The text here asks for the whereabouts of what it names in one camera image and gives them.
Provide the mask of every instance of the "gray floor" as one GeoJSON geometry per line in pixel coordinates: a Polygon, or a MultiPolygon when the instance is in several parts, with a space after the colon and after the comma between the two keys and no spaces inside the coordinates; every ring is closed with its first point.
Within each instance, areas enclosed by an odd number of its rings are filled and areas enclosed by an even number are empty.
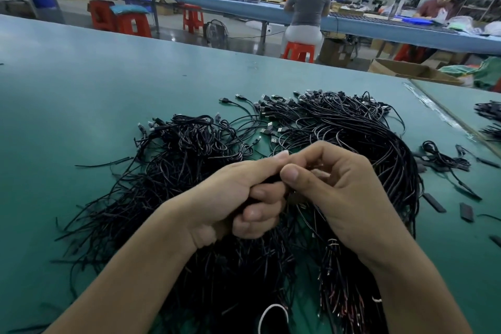
{"type": "MultiPolygon", "coordinates": [[[[64,21],[66,24],[78,27],[92,29],[92,21],[90,13],[87,12],[87,3],[89,0],[58,0],[59,6],[63,12],[64,21]]],[[[264,55],[268,57],[280,56],[281,42],[283,36],[283,26],[271,25],[271,32],[266,36],[265,45],[260,43],[260,29],[254,29],[245,24],[245,22],[233,18],[227,18],[221,15],[212,15],[204,13],[204,20],[221,21],[228,30],[229,43],[228,50],[251,53],[256,55],[264,55]]],[[[148,21],[152,26],[153,37],[161,40],[176,41],[186,44],[209,46],[204,40],[202,33],[191,34],[182,29],[182,15],[174,14],[170,16],[158,16],[160,35],[156,36],[154,30],[153,15],[148,16],[148,21]]],[[[348,65],[349,69],[367,71],[371,60],[376,56],[376,51],[371,50],[367,46],[363,46],[358,51],[357,58],[354,58],[348,65]]],[[[387,54],[383,53],[381,58],[387,58],[387,54]]]]}

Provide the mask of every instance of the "left hand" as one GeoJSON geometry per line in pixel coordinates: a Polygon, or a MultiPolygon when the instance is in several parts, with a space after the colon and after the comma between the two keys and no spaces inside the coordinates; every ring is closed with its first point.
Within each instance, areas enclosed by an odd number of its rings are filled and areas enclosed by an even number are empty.
{"type": "Polygon", "coordinates": [[[287,190],[281,181],[262,184],[287,164],[289,152],[274,157],[227,165],[176,198],[197,248],[210,245],[229,232],[225,219],[248,198],[260,201],[233,218],[232,232],[243,239],[260,238],[279,222],[287,190]]]}

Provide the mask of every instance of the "forearm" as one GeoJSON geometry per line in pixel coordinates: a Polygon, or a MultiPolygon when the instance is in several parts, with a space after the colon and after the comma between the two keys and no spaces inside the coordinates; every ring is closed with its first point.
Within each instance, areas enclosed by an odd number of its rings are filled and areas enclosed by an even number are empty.
{"type": "Polygon", "coordinates": [[[395,264],[371,270],[390,334],[472,333],[442,277],[416,242],[395,264]]]}
{"type": "Polygon", "coordinates": [[[45,333],[146,333],[196,250],[180,208],[158,208],[45,333]]]}

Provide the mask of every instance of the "maroon shirt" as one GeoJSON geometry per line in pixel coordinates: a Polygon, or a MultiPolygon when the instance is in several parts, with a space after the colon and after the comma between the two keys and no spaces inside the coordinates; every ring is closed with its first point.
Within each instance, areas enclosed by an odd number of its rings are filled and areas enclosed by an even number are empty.
{"type": "Polygon", "coordinates": [[[447,3],[445,6],[441,6],[438,4],[437,0],[427,1],[421,7],[419,7],[417,13],[423,17],[437,17],[441,8],[445,8],[445,10],[448,12],[447,19],[450,19],[455,15],[453,3],[447,3]]]}

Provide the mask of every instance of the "green tabletop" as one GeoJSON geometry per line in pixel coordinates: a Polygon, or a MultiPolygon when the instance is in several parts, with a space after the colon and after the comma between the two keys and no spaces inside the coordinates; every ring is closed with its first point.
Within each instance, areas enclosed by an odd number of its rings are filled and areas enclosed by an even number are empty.
{"type": "MultiPolygon", "coordinates": [[[[478,115],[475,104],[488,103],[491,100],[501,101],[501,94],[466,87],[451,88],[434,82],[413,80],[412,83],[430,97],[439,107],[454,117],[465,129],[476,136],[478,140],[489,139],[488,135],[479,132],[494,121],[478,115]]],[[[494,153],[501,157],[501,143],[485,142],[494,153]]]]}
{"type": "MultiPolygon", "coordinates": [[[[433,140],[447,154],[460,144],[497,160],[423,105],[401,78],[1,15],[0,39],[0,332],[51,322],[71,301],[69,267],[49,263],[66,249],[53,241],[55,217],[69,219],[75,205],[108,192],[114,182],[108,168],[73,165],[134,154],[136,124],[152,116],[220,112],[230,120],[242,112],[218,99],[236,93],[258,100],[263,93],[291,96],[293,90],[368,90],[399,111],[411,149],[433,140]]],[[[397,120],[389,120],[402,132],[397,120]]],[[[448,213],[423,201],[417,240],[474,332],[490,334],[499,327],[501,249],[487,236],[501,235],[501,224],[487,218],[465,223],[459,203],[500,216],[501,170],[473,163],[471,172],[459,175],[484,200],[468,200],[447,179],[425,173],[426,191],[448,213]]],[[[91,279],[80,275],[79,291],[91,279]]],[[[301,280],[293,332],[330,332],[317,317],[318,303],[316,286],[301,280]]]]}

